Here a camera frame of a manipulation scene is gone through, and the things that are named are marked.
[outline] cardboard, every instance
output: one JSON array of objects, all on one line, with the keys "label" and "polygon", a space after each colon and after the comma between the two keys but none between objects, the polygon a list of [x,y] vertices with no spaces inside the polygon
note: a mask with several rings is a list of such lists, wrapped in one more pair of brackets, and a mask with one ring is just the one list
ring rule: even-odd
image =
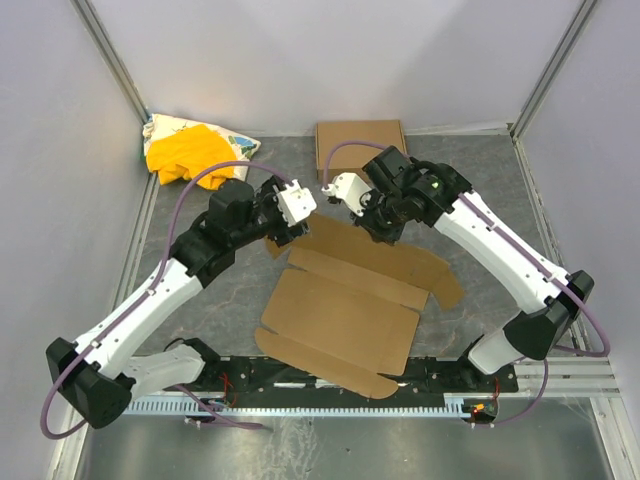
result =
[{"label": "cardboard", "polygon": [[[409,245],[374,243],[367,232],[322,215],[291,245],[289,264],[255,338],[266,354],[369,398],[398,389],[420,313],[464,295],[449,265]],[[271,242],[277,257],[285,249]]]},{"label": "cardboard", "polygon": [[[404,153],[407,146],[400,120],[373,120],[354,122],[320,122],[316,125],[316,166],[318,180],[322,180],[324,162],[331,149],[346,140],[366,140],[382,145],[395,145]],[[369,178],[362,167],[380,150],[361,145],[349,145],[339,149],[329,165],[329,180],[343,172],[357,173],[365,182]]]}]

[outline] orange cloth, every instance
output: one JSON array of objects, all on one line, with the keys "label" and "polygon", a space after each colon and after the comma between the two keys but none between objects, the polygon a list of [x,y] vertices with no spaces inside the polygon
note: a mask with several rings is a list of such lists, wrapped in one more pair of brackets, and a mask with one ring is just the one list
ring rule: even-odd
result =
[{"label": "orange cloth", "polygon": [[[170,137],[153,142],[147,152],[147,167],[157,172],[160,185],[178,178],[191,180],[204,169],[237,160],[231,145],[205,125],[185,128]],[[233,176],[234,167],[224,167],[198,180],[198,185],[217,190]]]}]

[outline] folded cloth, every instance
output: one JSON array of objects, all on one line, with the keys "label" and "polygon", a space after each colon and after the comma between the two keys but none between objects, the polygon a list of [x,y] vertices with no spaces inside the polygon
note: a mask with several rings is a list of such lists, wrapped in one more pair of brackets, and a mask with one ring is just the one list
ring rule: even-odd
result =
[{"label": "folded cloth", "polygon": [[[204,169],[231,160],[249,161],[260,142],[217,125],[154,114],[144,126],[144,153],[150,172],[161,185],[178,178],[191,180]],[[244,180],[246,167],[225,167],[198,181],[215,190],[226,178]]]}]

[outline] flattened cardboard box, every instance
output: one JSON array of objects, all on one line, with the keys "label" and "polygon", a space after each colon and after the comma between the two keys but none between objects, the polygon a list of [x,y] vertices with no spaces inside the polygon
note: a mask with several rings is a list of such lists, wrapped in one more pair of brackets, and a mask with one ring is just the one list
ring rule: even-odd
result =
[{"label": "flattened cardboard box", "polygon": [[[353,122],[320,122],[316,125],[316,166],[318,180],[322,180],[327,155],[338,143],[346,140],[366,140],[382,145],[394,145],[407,153],[400,120],[369,120]],[[365,182],[369,177],[362,171],[380,150],[362,145],[349,145],[336,151],[329,165],[329,181],[343,172],[357,173]]]},{"label": "flattened cardboard box", "polygon": [[[287,268],[255,333],[268,356],[365,397],[385,398],[402,375],[420,313],[464,295],[449,265],[409,245],[374,243],[362,229],[322,215],[292,244]],[[278,249],[267,242],[272,256]]]}]

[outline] cable connector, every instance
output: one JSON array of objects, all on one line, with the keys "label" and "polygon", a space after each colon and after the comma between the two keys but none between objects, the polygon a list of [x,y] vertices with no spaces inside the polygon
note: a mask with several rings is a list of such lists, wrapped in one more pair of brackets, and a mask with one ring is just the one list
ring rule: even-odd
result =
[{"label": "cable connector", "polygon": [[309,189],[302,188],[297,180],[285,185],[285,189],[278,192],[276,198],[278,209],[290,227],[309,217],[318,207]]},{"label": "cable connector", "polygon": [[344,201],[345,205],[361,217],[364,213],[363,201],[369,198],[371,187],[355,173],[341,173],[333,183],[322,188],[322,193],[331,199]]}]

